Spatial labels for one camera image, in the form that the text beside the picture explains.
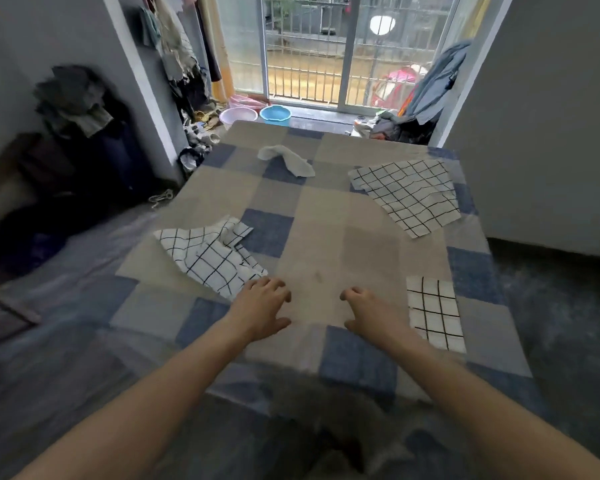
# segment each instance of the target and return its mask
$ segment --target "plastic basin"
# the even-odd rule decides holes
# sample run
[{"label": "plastic basin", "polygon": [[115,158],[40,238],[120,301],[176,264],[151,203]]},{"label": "plastic basin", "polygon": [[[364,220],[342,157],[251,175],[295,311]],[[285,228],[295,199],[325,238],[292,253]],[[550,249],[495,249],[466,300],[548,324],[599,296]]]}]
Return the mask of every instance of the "plastic basin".
[{"label": "plastic basin", "polygon": [[278,104],[260,110],[260,117],[270,125],[289,126],[291,111]]},{"label": "plastic basin", "polygon": [[230,107],[220,113],[220,121],[229,129],[236,121],[255,121],[258,113],[248,107]]}]

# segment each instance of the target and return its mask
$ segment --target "left hand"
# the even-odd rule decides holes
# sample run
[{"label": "left hand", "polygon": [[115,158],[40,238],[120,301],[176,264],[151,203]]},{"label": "left hand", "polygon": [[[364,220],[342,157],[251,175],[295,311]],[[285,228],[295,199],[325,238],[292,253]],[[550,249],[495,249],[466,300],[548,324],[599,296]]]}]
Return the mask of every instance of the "left hand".
[{"label": "left hand", "polygon": [[249,342],[266,339],[291,324],[289,318],[276,318],[282,304],[290,301],[291,291],[284,281],[263,276],[244,284],[223,321]]}]

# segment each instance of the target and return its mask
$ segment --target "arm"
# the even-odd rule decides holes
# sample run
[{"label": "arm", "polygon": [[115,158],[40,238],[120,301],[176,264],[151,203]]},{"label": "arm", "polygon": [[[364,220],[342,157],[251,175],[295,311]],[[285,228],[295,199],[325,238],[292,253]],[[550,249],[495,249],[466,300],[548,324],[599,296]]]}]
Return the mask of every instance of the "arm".
[{"label": "arm", "polygon": [[369,290],[346,289],[345,326],[384,350],[467,432],[499,477],[600,479],[600,460],[461,365],[445,360]]},{"label": "arm", "polygon": [[163,367],[83,420],[17,480],[130,479],[149,468],[218,373],[248,343],[288,326],[291,293],[277,278],[248,282],[229,313]]}]

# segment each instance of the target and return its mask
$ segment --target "hand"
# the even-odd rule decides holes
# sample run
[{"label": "hand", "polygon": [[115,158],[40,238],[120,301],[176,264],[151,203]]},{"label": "hand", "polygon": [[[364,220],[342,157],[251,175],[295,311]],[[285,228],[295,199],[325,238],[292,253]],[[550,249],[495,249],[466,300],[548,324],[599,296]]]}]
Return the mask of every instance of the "hand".
[{"label": "hand", "polygon": [[291,323],[288,318],[276,318],[282,304],[290,301],[291,291],[284,281],[263,276],[244,284],[223,320],[249,342],[266,339]]},{"label": "hand", "polygon": [[431,346],[409,326],[405,313],[364,288],[353,286],[340,294],[349,302],[355,319],[344,326],[387,354],[394,356],[400,349],[430,351]]}]

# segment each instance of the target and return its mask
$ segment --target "white grid-patterned cloth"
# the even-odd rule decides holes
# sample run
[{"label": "white grid-patterned cloth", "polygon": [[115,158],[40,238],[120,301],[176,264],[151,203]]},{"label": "white grid-patterned cloth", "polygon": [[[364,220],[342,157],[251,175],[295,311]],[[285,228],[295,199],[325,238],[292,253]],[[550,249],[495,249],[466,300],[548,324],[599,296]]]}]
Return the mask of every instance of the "white grid-patterned cloth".
[{"label": "white grid-patterned cloth", "polygon": [[453,182],[438,160],[357,168],[349,177],[355,189],[367,192],[412,238],[461,217]]},{"label": "white grid-patterned cloth", "polygon": [[466,353],[454,285],[449,281],[407,277],[409,322],[431,345]]},{"label": "white grid-patterned cloth", "polygon": [[239,244],[252,230],[235,217],[225,216],[212,226],[153,234],[183,273],[233,300],[247,281],[267,274]]}]

